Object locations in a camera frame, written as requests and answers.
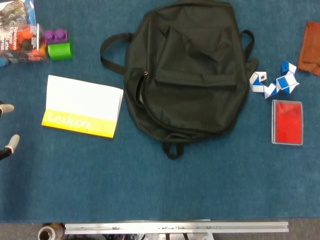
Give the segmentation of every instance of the black backpack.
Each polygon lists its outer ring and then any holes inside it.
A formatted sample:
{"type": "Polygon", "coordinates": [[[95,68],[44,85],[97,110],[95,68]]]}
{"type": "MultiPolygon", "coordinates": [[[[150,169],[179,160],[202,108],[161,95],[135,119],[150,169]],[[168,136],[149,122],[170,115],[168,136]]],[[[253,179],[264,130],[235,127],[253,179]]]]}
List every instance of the black backpack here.
{"type": "Polygon", "coordinates": [[[135,34],[106,39],[100,57],[105,67],[124,75],[137,127],[176,159],[184,144],[233,129],[258,65],[255,58],[248,61],[253,46],[253,34],[239,32],[230,3],[182,0],[148,12],[135,34]],[[251,37],[245,50],[242,33],[251,37]],[[130,41],[125,67],[103,57],[118,40],[130,41]]]}

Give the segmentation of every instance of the brown cloth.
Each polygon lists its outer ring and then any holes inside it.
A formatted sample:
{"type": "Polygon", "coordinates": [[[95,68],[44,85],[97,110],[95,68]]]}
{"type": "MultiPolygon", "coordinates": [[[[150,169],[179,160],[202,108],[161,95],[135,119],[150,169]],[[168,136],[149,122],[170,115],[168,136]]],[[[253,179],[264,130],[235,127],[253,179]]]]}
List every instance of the brown cloth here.
{"type": "Polygon", "coordinates": [[[307,71],[320,77],[320,23],[306,23],[298,70],[307,71]]]}

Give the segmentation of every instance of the blue carpet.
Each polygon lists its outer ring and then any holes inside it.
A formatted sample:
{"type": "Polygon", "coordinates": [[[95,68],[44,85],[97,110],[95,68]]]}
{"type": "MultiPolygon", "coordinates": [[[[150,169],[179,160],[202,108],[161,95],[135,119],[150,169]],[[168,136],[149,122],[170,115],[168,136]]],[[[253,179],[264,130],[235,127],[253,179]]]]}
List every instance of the blue carpet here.
{"type": "MultiPolygon", "coordinates": [[[[0,162],[0,222],[87,222],[320,217],[320,79],[298,73],[304,145],[271,144],[271,99],[250,92],[234,131],[186,147],[169,160],[161,144],[134,125],[122,103],[115,139],[42,127],[49,74],[124,87],[99,50],[113,34],[134,32],[149,10],[173,0],[35,0],[45,29],[68,29],[73,60],[0,69],[0,146],[21,136],[0,162]]],[[[253,57],[269,84],[281,63],[298,63],[307,20],[320,22],[319,1],[231,0],[239,29],[256,37],[253,57]]],[[[109,56],[124,63],[125,44],[109,56]]]]}

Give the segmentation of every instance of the toy blocks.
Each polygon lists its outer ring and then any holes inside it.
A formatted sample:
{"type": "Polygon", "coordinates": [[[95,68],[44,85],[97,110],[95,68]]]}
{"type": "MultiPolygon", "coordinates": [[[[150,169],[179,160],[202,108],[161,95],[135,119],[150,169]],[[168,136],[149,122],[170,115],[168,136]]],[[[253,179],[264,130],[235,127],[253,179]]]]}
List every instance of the toy blocks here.
{"type": "Polygon", "coordinates": [[[256,71],[253,73],[250,81],[251,90],[255,93],[264,93],[264,98],[267,99],[276,95],[280,90],[287,94],[291,94],[299,83],[296,80],[297,67],[287,61],[281,65],[282,77],[274,80],[269,86],[264,85],[262,82],[267,80],[267,73],[265,71],[256,71]]]}
{"type": "Polygon", "coordinates": [[[72,59],[74,57],[72,38],[65,29],[47,30],[44,38],[52,60],[72,59]]]}

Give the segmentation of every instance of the yellow book cover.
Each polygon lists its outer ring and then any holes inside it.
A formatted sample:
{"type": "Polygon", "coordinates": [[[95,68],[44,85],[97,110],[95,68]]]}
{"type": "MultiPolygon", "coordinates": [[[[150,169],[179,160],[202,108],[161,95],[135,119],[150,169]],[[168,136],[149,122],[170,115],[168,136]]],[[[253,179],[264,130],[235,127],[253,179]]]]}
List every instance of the yellow book cover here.
{"type": "Polygon", "coordinates": [[[42,125],[113,138],[123,93],[112,86],[49,75],[42,125]]]}

